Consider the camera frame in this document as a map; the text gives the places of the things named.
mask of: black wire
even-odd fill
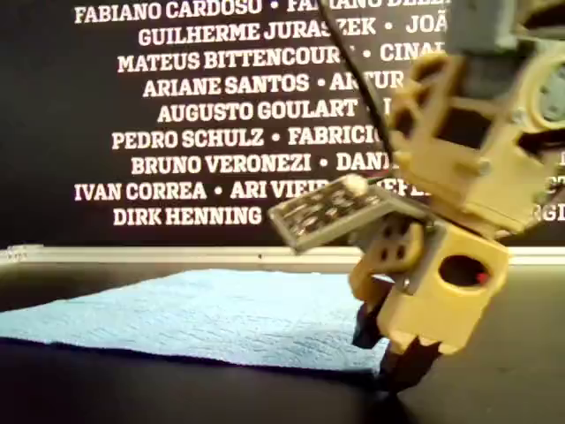
[[[336,24],[335,18],[332,16],[332,11],[330,10],[328,0],[317,0],[318,8],[320,10],[320,15],[326,22],[328,26],[328,31],[330,37],[335,46],[339,49],[342,59],[345,62],[347,69],[353,74],[353,77],[358,83],[358,89],[361,93],[363,102],[369,109],[369,116],[373,121],[373,126],[377,131],[380,142],[382,143],[385,154],[388,157],[389,169],[393,169],[393,148],[390,144],[390,134],[388,131],[387,123],[385,122],[384,115],[380,110],[380,105],[382,103],[381,98],[377,94],[376,88],[368,84],[363,76],[363,73],[359,70],[358,64],[355,63],[352,55],[345,47],[343,42],[342,33]]]

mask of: blue towel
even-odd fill
[[[346,275],[211,269],[0,314],[0,337],[222,360],[378,371],[386,343],[350,344]]]

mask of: black banner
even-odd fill
[[[4,246],[279,246],[270,206],[388,167],[315,0],[6,3]],[[386,109],[412,58],[442,49],[448,1],[331,4]]]

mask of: black backdrop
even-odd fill
[[[166,12],[169,2],[159,2],[161,10]],[[368,119],[365,108],[358,101],[354,108],[355,116],[346,117],[304,117],[263,119],[258,117],[260,107],[267,110],[268,105],[280,101],[309,100],[311,107],[319,99],[358,99],[354,89],[333,90],[332,81],[338,82],[345,70],[340,64],[313,64],[285,66],[258,66],[213,69],[206,67],[206,51],[271,49],[302,49],[309,47],[331,46],[328,38],[234,41],[234,42],[193,42],[165,46],[139,45],[139,32],[144,34],[147,28],[220,26],[225,24],[257,24],[259,34],[269,28],[269,23],[278,21],[302,20],[306,24],[319,21],[316,11],[291,11],[290,6],[309,2],[291,2],[280,0],[278,7],[269,1],[226,0],[224,4],[252,7],[262,6],[260,13],[242,15],[220,15],[191,17],[185,19],[99,22],[75,24],[77,14],[75,6],[85,4],[71,0],[20,0],[6,1],[0,6],[1,31],[0,80],[0,244],[9,246],[21,243],[42,243],[50,246],[279,246],[278,237],[271,230],[266,219],[267,208],[281,199],[277,199],[272,184],[283,186],[273,181],[330,180],[348,172],[343,167],[338,169],[337,154],[347,155],[373,152],[374,145],[363,144],[317,144],[290,145],[288,128],[315,126],[328,127],[345,125],[366,125]],[[416,0],[374,0],[369,4],[380,7],[352,7],[353,0],[334,2],[342,9],[336,10],[339,18],[347,22],[347,42],[354,48],[367,71],[380,72],[380,83],[390,86],[397,76],[408,66],[414,51],[405,51],[407,45],[420,48],[437,47],[441,40],[440,0],[423,0],[420,5]],[[90,2],[91,6],[103,3]],[[82,9],[84,17],[92,18],[88,9]],[[423,28],[416,33],[409,32],[413,16],[418,18]],[[355,31],[376,34],[354,34]],[[365,50],[371,53],[367,57]],[[196,54],[200,59],[199,69],[163,72],[119,72],[118,57],[133,56],[134,63],[145,55],[167,53]],[[255,56],[261,60],[260,53]],[[198,78],[220,78],[219,85],[226,81],[239,80],[253,75],[302,75],[306,80],[306,91],[291,93],[231,94],[222,89],[218,95],[186,95],[177,97],[144,98],[149,80],[187,79],[193,85]],[[388,96],[389,87],[381,90]],[[197,104],[220,102],[248,102],[254,109],[255,117],[251,120],[223,120],[211,122],[158,122],[162,107],[172,104]],[[252,139],[251,128],[262,132],[261,146],[207,147],[196,148],[182,146],[184,131],[199,129],[248,128],[245,139]],[[174,131],[178,134],[177,148],[161,149],[113,149],[112,133],[117,132],[153,132]],[[280,134],[279,140],[273,140],[273,134]],[[247,163],[250,155],[293,154],[290,163],[310,165],[309,171],[292,168],[278,172],[248,171],[239,173],[213,172],[210,169],[215,161],[221,161],[218,155],[244,155]],[[148,156],[197,156],[200,158],[201,172],[167,175],[132,175],[132,158]],[[366,167],[359,172],[369,175],[378,172],[380,166]],[[238,184],[249,181],[264,181],[265,197],[260,199],[233,199],[232,191]],[[133,183],[172,183],[201,182],[206,191],[206,199],[154,200],[140,201],[126,198],[126,187]],[[85,201],[88,189],[97,185],[121,184],[121,199]],[[81,197],[76,200],[76,184],[84,185]],[[414,193],[409,187],[406,193]],[[262,219],[257,218],[248,224],[197,224],[196,221],[209,214],[211,208],[258,207]],[[114,210],[118,208],[157,208],[162,219],[157,225],[115,225]],[[193,208],[185,210],[185,217],[197,214],[194,219],[187,219],[181,225],[166,222],[166,208]],[[556,220],[555,214],[547,214],[547,220]],[[561,225],[547,223],[537,228],[526,237],[512,240],[512,245],[547,246],[561,243]]]

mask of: black table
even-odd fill
[[[154,267],[148,272],[154,274]],[[564,269],[515,269],[469,348],[443,359],[420,386],[402,395],[402,403],[376,399],[360,386],[362,379],[351,376],[338,381],[3,341],[0,421],[559,423],[565,417]],[[8,297],[10,307],[15,299],[24,300],[27,284],[26,303],[34,303],[29,272],[17,274],[20,286],[13,290],[20,296]],[[102,284],[101,274],[96,279]],[[13,294],[12,280],[5,274],[0,278],[0,298],[2,291]],[[64,278],[55,280],[63,284]],[[49,278],[43,281],[49,286]],[[73,281],[81,294],[95,288]],[[71,294],[69,289],[63,297]]]

